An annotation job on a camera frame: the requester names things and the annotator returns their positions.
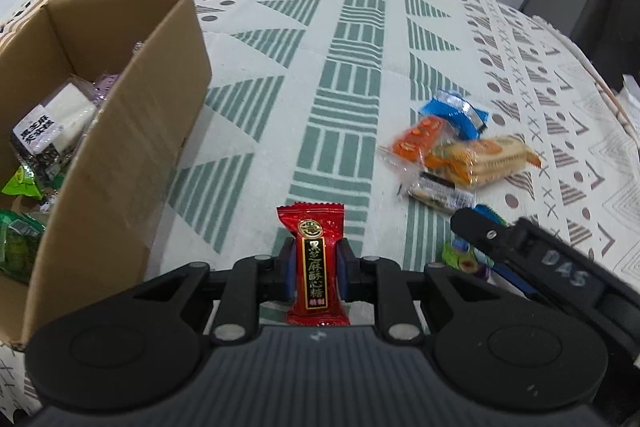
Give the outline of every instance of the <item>orange snack package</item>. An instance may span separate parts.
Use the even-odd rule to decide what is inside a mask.
[[[399,137],[391,150],[412,163],[422,163],[440,138],[445,125],[448,124],[442,118],[426,116]]]
[[[476,187],[522,171],[541,167],[540,157],[516,136],[448,143],[435,147],[424,166],[464,187]]]

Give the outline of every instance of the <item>patterned bedsheet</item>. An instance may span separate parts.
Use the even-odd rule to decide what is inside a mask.
[[[0,48],[46,1],[30,0],[5,25]],[[278,251],[286,232],[275,207],[296,200],[345,203],[357,254],[421,269],[450,239],[448,220],[396,196],[376,147],[443,87],[491,112],[487,136],[519,134],[543,158],[478,200],[508,221],[530,217],[640,287],[637,138],[606,86],[543,23],[495,0],[195,2],[213,78],[148,276]],[[283,309],[268,304],[262,319],[281,321]],[[19,356],[0,353],[4,365]],[[22,401],[20,383],[11,396]]]

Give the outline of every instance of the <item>plastic wrapper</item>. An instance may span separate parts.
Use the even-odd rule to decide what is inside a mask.
[[[451,138],[452,134],[442,118],[427,116],[396,138],[389,150],[409,162],[421,164],[436,143]]]
[[[289,324],[347,326],[335,282],[335,242],[344,229],[344,206],[338,203],[294,203],[278,207],[278,217],[296,238],[296,301]]]
[[[445,243],[442,250],[442,260],[448,266],[463,271],[478,279],[489,279],[491,270],[485,264],[478,263],[474,248],[461,237],[451,243]]]
[[[78,140],[96,113],[94,97],[92,84],[72,78],[14,127],[11,145],[41,190],[72,158]]]
[[[418,176],[412,176],[411,179],[402,182],[399,193],[409,194],[447,214],[453,214],[460,208],[473,208],[476,204],[476,197],[472,192],[456,188],[453,183],[428,172],[421,172]]]
[[[28,283],[44,227],[26,216],[0,209],[0,269]]]
[[[42,199],[42,190],[36,183],[36,178],[31,168],[27,165],[21,165],[11,179],[7,181],[2,189],[3,194],[9,196],[29,196],[30,198]]]
[[[458,132],[461,140],[479,139],[489,118],[487,111],[475,108],[459,93],[442,89],[422,106],[420,115],[444,118]]]
[[[435,147],[424,166],[462,187],[484,185],[522,171],[541,167],[540,157],[516,136],[448,143]]]

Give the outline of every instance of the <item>green snack package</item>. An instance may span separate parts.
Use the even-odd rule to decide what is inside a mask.
[[[42,192],[36,184],[33,171],[24,165],[18,167],[18,170],[15,171],[15,174],[11,176],[11,179],[2,189],[2,193],[8,194],[9,196],[19,196],[22,194],[38,200],[42,199]]]
[[[0,269],[29,283],[44,227],[31,217],[0,209]]]

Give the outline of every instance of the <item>metal bolt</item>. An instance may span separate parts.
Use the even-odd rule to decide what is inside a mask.
[[[222,324],[213,330],[214,336],[225,342],[236,341],[246,334],[246,330],[240,324]]]
[[[420,330],[413,324],[394,324],[389,328],[389,336],[396,341],[412,341],[418,335],[420,335]]]

